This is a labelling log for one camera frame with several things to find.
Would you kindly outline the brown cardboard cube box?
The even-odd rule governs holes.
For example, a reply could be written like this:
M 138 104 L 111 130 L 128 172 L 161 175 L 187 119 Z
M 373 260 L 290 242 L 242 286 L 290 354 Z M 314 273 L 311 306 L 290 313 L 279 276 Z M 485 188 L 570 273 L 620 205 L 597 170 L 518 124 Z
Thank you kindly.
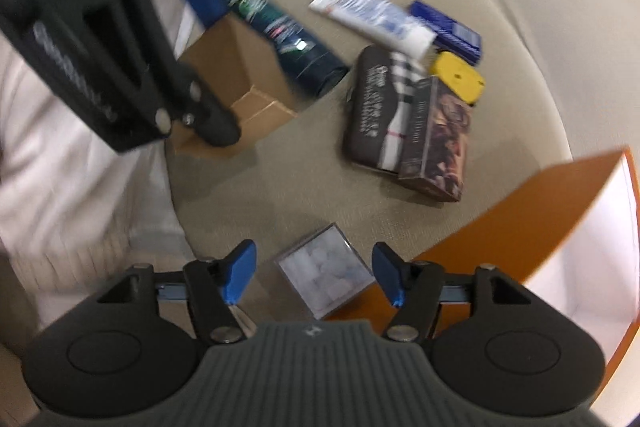
M 170 139 L 176 153 L 231 158 L 296 117 L 296 98 L 272 45 L 235 15 L 204 31 L 181 58 L 238 117 L 241 139 L 228 147 L 213 147 L 178 124 Z

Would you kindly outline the clear plastic box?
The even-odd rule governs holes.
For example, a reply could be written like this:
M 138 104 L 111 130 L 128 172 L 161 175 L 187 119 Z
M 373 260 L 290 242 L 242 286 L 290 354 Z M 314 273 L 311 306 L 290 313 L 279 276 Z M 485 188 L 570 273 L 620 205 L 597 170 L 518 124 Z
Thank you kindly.
M 312 234 L 276 265 L 315 320 L 322 320 L 374 282 L 374 276 L 335 224 Z

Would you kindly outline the brown illustrated book box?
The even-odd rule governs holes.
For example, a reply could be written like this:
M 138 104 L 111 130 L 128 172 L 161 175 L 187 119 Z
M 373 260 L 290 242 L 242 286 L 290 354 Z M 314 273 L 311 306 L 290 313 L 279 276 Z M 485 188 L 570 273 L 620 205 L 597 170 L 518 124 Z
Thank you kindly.
M 464 187 L 472 108 L 435 76 L 414 91 L 398 181 L 439 202 L 457 202 Z

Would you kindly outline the black zip case with stripes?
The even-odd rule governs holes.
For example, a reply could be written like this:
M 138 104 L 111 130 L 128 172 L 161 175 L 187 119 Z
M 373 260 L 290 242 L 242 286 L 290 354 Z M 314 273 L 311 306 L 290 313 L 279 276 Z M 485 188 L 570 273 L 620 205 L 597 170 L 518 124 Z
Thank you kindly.
M 379 46 L 358 56 L 343 140 L 345 156 L 373 170 L 398 173 L 420 62 Z

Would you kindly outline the white toothpaste tube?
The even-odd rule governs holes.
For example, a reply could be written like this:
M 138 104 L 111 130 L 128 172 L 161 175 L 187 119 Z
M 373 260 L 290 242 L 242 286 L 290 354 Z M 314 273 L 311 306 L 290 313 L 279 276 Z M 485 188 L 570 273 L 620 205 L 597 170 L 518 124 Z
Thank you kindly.
M 420 61 L 436 32 L 390 0 L 312 0 L 309 7 L 387 49 Z

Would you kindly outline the yellow tape measure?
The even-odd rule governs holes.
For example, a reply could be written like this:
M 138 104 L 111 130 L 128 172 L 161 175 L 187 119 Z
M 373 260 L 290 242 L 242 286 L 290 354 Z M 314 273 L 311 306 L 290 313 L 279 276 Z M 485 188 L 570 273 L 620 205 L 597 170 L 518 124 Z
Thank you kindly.
M 430 74 L 461 98 L 468 105 L 474 105 L 482 96 L 486 81 L 477 70 L 451 52 L 440 52 L 430 67 Z

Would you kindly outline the dark blue small box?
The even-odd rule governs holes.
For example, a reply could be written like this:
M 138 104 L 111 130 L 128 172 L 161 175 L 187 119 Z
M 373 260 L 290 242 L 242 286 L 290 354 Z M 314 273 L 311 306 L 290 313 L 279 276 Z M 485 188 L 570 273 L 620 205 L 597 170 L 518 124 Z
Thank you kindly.
M 472 66 L 480 62 L 483 46 L 478 32 L 419 0 L 413 1 L 408 11 L 434 31 L 434 43 L 440 50 L 456 54 Z

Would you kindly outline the white knitted cloth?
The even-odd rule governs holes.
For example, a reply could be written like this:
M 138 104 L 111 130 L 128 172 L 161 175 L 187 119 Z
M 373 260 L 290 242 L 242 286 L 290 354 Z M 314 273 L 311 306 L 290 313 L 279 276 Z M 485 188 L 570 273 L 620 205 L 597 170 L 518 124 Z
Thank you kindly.
M 117 154 L 1 41 L 1 257 L 47 326 L 136 262 L 193 259 L 165 145 Z

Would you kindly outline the orange white storage box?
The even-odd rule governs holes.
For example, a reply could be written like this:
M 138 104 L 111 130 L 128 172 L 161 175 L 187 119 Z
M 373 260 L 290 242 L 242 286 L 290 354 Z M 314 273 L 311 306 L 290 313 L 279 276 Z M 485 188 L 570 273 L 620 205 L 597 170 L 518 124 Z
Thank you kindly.
M 532 176 L 408 261 L 445 270 L 433 334 L 438 378 L 482 409 L 547 418 L 610 381 L 639 328 L 639 184 L 629 150 Z M 336 312 L 383 335 L 394 308 L 378 284 Z

